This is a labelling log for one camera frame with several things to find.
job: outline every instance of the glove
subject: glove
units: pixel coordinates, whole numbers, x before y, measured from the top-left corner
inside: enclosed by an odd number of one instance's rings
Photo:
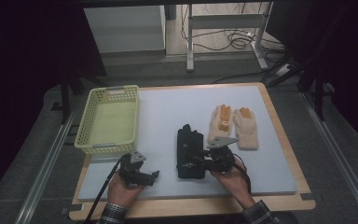
[[[201,165],[203,151],[203,134],[191,132],[190,125],[178,130],[177,163],[178,177],[183,179],[202,179],[205,177],[205,168]]]
[[[231,107],[219,105],[212,113],[209,125],[208,142],[212,142],[215,137],[228,137],[231,133],[232,114]]]
[[[255,114],[249,108],[234,111],[235,133],[240,149],[258,149]]]

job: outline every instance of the table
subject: table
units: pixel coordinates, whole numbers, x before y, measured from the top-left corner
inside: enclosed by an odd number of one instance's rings
[[[297,184],[297,192],[290,195],[260,195],[255,196],[255,200],[263,200],[271,211],[288,210],[308,210],[315,207],[314,200],[303,200],[303,196],[311,194],[308,183],[297,162],[285,131],[281,125],[274,106],[269,98],[265,86],[261,83],[243,83],[243,84],[223,84],[223,85],[197,85],[183,87],[158,87],[142,88],[143,90],[167,90],[167,89],[195,89],[195,88],[222,88],[222,87],[246,87],[257,86],[262,95],[264,104],[268,110],[271,121],[282,145],[283,154],[287,159],[290,170]],[[90,203],[82,203],[77,199],[78,193],[83,183],[83,179],[89,168],[90,156],[86,156],[84,165],[76,187],[76,193],[73,199],[73,205],[80,205],[81,210],[71,211],[69,217],[73,220],[85,219],[91,206]],[[92,219],[98,219],[101,216],[105,202],[99,202]],[[129,210],[127,217],[174,217],[174,216],[195,216],[195,215],[216,215],[239,213],[241,207],[231,197],[213,197],[213,198],[191,198],[191,199],[159,199],[159,200],[138,200]]]

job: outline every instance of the metal rail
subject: metal rail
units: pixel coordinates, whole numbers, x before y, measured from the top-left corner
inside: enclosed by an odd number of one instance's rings
[[[300,96],[306,103],[307,109],[310,112],[310,116],[312,117],[316,128],[321,133],[325,143],[327,144],[331,155],[333,156],[334,160],[336,161],[337,167],[339,171],[342,173],[345,181],[347,182],[354,198],[358,202],[358,178],[354,171],[352,170],[351,166],[349,165],[348,161],[346,160],[344,154],[342,153],[338,143],[334,139],[334,136],[330,133],[325,122],[320,121],[318,115],[314,111],[313,102],[310,99],[310,96],[306,92],[301,92]]]
[[[40,197],[42,196],[43,190],[48,182],[51,171],[54,167],[54,164],[60,154],[63,142],[66,135],[69,132],[71,124],[76,116],[77,108],[79,107],[79,99],[76,97],[74,99],[74,108],[66,121],[60,128],[57,133],[56,138],[46,156],[45,161],[43,162],[39,174],[36,176],[33,185],[31,186],[30,192],[28,193],[24,204],[15,220],[15,224],[30,223],[32,216],[34,215],[34,210],[36,209],[37,204],[39,203]]]

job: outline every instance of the cable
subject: cable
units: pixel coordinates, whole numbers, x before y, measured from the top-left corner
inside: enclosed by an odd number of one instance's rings
[[[272,52],[272,53],[270,52],[270,53],[266,53],[266,59],[267,60],[269,60],[272,63],[277,63],[279,60],[278,61],[272,61],[268,56],[269,54],[285,54],[285,52]]]
[[[236,162],[232,162],[230,161],[231,165],[234,166],[237,170],[239,170],[243,176],[243,178],[245,178],[245,182],[248,186],[248,192],[252,193],[252,184],[251,184],[251,178],[249,178],[248,174],[246,173],[247,169],[245,166],[245,163],[243,163],[243,160],[241,159],[240,156],[238,156],[237,154],[234,154],[234,156],[236,156],[238,159],[240,159],[240,161],[242,162],[243,168],[240,167]]]
[[[97,206],[98,202],[100,201],[101,197],[103,196],[103,193],[106,189],[106,186],[109,184],[110,179],[112,178],[112,176],[115,174],[118,165],[121,163],[121,160],[124,158],[124,156],[126,156],[127,154],[123,155],[120,159],[118,159],[116,165],[113,167],[112,172],[110,172],[110,174],[107,176],[105,182],[103,183],[103,187],[101,188],[100,192],[98,193],[97,198],[95,198],[94,203],[92,204],[91,209],[89,210],[89,214],[87,215],[86,220],[84,221],[85,224],[89,224],[90,223],[90,219],[92,216],[92,213],[94,213],[95,207]]]
[[[263,73],[269,73],[270,71],[272,71],[273,69],[277,68],[278,66],[281,66],[284,63],[284,58],[287,54],[284,54],[279,61],[277,61],[277,63],[275,63],[269,70],[266,71],[261,71],[261,72],[255,72],[255,73],[247,73],[247,74],[239,74],[236,76],[231,76],[231,77],[221,77],[213,82],[211,82],[210,84],[216,84],[219,81],[225,80],[225,79],[230,79],[230,78],[234,78],[234,77],[244,77],[244,76],[250,76],[250,75],[258,75],[258,74],[263,74]]]
[[[270,42],[270,43],[274,43],[274,44],[281,44],[281,45],[283,45],[283,43],[281,43],[281,42],[273,41],[273,40],[267,40],[267,39],[265,39],[265,38],[261,38],[261,40],[266,41],[266,42]]]
[[[237,7],[239,7],[240,3],[238,3],[232,13],[234,13],[235,9]],[[242,9],[241,9],[241,14],[243,13],[244,9],[246,7],[246,3],[244,3]],[[211,12],[208,10],[207,8],[207,5],[205,4],[205,9],[206,11],[208,11],[209,14],[211,14]],[[185,39],[186,41],[188,41],[188,37],[186,36],[186,32],[185,32],[185,20],[186,20],[186,15],[187,15],[187,11],[188,11],[188,6],[186,8],[186,11],[185,11],[185,14],[183,12],[183,5],[181,5],[181,22],[182,22],[182,28],[181,28],[181,36],[183,39]],[[239,30],[239,29],[230,29],[230,30],[221,30],[221,31],[216,31],[216,32],[210,32],[210,33],[205,33],[205,34],[200,34],[200,35],[192,35],[192,37],[198,37],[198,36],[202,36],[202,35],[211,35],[211,34],[218,34],[218,33],[222,33],[222,32],[226,32],[226,31],[233,31],[232,34],[228,35],[227,36],[227,39],[229,41],[228,45],[225,46],[225,47],[222,47],[221,49],[212,49],[212,48],[209,48],[207,46],[204,46],[204,45],[201,45],[201,44],[193,44],[194,46],[199,46],[199,47],[202,47],[202,48],[206,48],[206,49],[209,49],[209,50],[215,50],[215,51],[219,51],[219,50],[223,50],[223,49],[227,49],[229,48],[230,46],[233,47],[234,49],[245,49],[246,46],[248,46],[250,43],[251,43],[251,39],[249,38],[249,36],[247,35],[241,35],[241,34],[238,34],[237,32],[245,32],[245,31],[242,31],[242,30]],[[242,37],[238,37],[238,38],[234,38],[233,36],[234,35],[241,35]]]
[[[234,78],[234,77],[244,77],[244,76],[250,76],[250,75],[258,75],[258,74],[263,74],[263,73],[266,73],[268,72],[269,70],[267,71],[262,71],[262,72],[256,72],[256,73],[247,73],[247,74],[240,74],[240,75],[236,75],[236,76],[231,76],[231,77],[221,77],[213,82],[211,82],[211,84],[216,84],[216,82],[219,82],[219,81],[222,81],[222,80],[225,80],[225,79],[230,79],[230,78]]]

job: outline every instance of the gray carpet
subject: gray carpet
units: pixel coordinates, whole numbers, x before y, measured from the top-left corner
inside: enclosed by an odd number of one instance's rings
[[[186,72],[186,63],[123,63],[107,65],[108,77],[100,80],[111,86],[136,84],[140,87],[180,86],[209,84],[222,77],[218,83],[255,82],[261,79],[255,57],[246,55],[240,60],[202,60],[195,62],[195,72]],[[296,91],[293,77],[268,93],[281,119],[283,128],[296,153],[298,162],[310,185],[317,204],[309,211],[293,211],[299,223],[358,223],[358,203],[337,168],[324,140],[320,136],[310,114]],[[82,79],[89,90],[98,85]],[[80,98],[85,104],[87,92]],[[0,182],[0,223],[13,223],[26,198],[34,179],[47,156],[48,150],[60,129],[62,114],[51,111],[53,104],[61,100],[60,89],[51,89],[39,118],[21,152],[13,161]],[[82,111],[77,113],[73,124],[78,124]],[[336,111],[328,98],[324,99],[326,123],[341,146],[353,171],[358,176],[358,134]],[[76,127],[65,139],[56,164],[34,210],[31,223],[75,223],[68,218],[65,208],[71,204],[84,160],[83,153],[73,147]],[[229,223],[230,217],[176,217],[131,219],[127,223]]]

